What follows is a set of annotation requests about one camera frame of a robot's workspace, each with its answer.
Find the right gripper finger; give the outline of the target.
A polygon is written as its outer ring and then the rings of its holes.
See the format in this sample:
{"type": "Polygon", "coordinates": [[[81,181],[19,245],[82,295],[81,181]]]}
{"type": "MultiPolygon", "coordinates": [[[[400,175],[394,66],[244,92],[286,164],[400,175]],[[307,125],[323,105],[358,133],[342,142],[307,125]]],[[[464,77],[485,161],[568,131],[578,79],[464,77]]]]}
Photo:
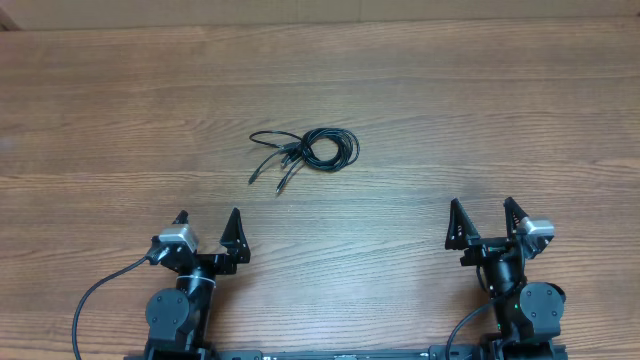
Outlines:
{"type": "Polygon", "coordinates": [[[450,203],[446,250],[464,250],[479,244],[481,236],[458,198],[450,203]]]}
{"type": "Polygon", "coordinates": [[[523,226],[528,221],[528,214],[512,198],[508,197],[504,203],[506,231],[508,237],[516,237],[523,234],[523,226]]]}

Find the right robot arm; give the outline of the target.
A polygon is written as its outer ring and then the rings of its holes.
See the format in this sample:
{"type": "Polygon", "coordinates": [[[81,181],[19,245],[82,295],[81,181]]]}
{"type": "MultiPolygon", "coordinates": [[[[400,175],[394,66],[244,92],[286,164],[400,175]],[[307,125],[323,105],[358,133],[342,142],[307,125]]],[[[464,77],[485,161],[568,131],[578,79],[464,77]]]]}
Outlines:
{"type": "Polygon", "coordinates": [[[506,235],[483,237],[455,198],[450,203],[447,250],[463,253],[460,264],[473,267],[489,300],[466,315],[451,331],[443,349],[445,359],[559,360],[566,347],[553,339],[561,334],[566,294],[550,282],[530,282],[526,262],[540,255],[555,236],[545,218],[529,216],[508,197],[503,203],[506,235]],[[480,343],[456,346],[460,330],[480,314],[492,310],[497,331],[481,336],[480,343]]]}

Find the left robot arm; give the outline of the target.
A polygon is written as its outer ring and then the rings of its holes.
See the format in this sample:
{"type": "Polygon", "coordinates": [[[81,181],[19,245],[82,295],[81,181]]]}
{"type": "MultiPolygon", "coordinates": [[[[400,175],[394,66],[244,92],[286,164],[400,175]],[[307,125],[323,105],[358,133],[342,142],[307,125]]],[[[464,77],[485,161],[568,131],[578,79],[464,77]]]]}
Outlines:
{"type": "Polygon", "coordinates": [[[174,222],[152,238],[145,259],[177,274],[176,284],[155,293],[146,305],[149,325],[145,359],[217,359],[206,340],[216,277],[234,275],[240,264],[250,262],[241,213],[232,210],[220,237],[223,253],[198,251],[199,240],[181,211],[174,222]]]}

